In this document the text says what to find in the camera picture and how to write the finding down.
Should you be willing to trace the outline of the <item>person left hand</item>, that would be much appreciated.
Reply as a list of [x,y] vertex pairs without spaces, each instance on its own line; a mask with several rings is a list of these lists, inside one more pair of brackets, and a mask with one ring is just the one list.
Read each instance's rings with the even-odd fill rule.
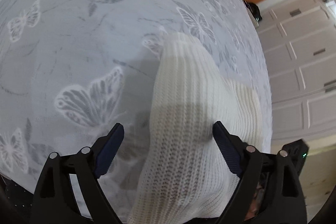
[[259,211],[259,207],[261,205],[262,199],[264,196],[264,188],[260,183],[258,183],[257,188],[255,190],[254,196],[252,198],[252,202],[250,204],[249,210],[245,216],[245,221],[256,217]]

